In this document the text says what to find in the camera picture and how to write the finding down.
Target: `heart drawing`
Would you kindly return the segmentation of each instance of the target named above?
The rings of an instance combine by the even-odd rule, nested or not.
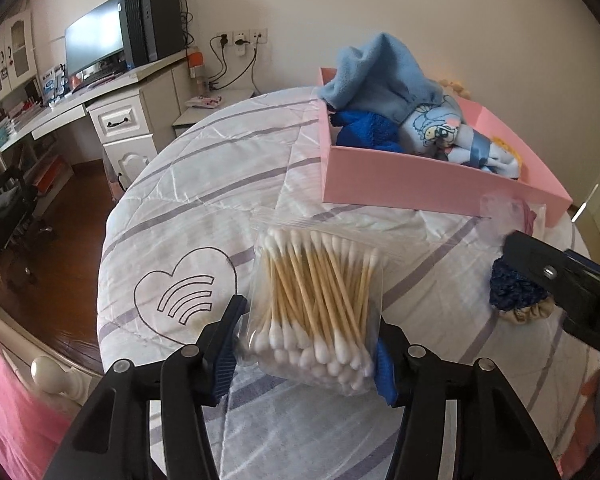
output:
[[[178,344],[195,343],[202,329],[218,321],[238,279],[229,256],[215,247],[189,251],[171,272],[152,270],[134,289],[141,321]]]

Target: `bed knob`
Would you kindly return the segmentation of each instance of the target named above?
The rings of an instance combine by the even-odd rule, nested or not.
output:
[[[63,370],[52,358],[40,356],[31,363],[31,377],[41,390],[48,394],[66,394],[78,400],[84,389],[77,370]]]

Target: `pink sheet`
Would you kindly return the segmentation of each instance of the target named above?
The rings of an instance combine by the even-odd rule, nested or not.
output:
[[[69,420],[32,396],[0,352],[0,464],[12,480],[40,480]]]

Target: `white bed frame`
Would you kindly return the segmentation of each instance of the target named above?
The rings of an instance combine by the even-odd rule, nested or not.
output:
[[[45,345],[0,308],[0,344],[5,359],[20,379],[32,381],[52,396],[64,396],[82,406],[100,377]]]

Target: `bed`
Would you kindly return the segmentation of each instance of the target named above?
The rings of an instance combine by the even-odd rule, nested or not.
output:
[[[120,358],[136,365],[166,358],[218,320],[232,294],[248,295],[251,216],[271,208],[391,232],[404,261],[385,273],[386,321],[443,359],[493,359],[557,457],[573,433],[579,390],[598,368],[598,354],[562,332],[559,309],[525,325],[500,319],[488,304],[499,251],[480,236],[478,219],[322,203],[317,103],[317,89],[297,88],[220,110],[172,142],[130,186],[107,221],[100,266],[105,370]],[[567,215],[544,240],[587,254]],[[202,275],[212,282],[208,308],[172,316],[174,309],[160,305],[173,284]],[[159,410],[152,403],[150,445],[164,468]],[[450,403],[441,478],[453,465],[453,412]],[[384,478],[401,416],[375,392],[341,397],[255,366],[238,367],[228,396],[205,409],[223,480]]]

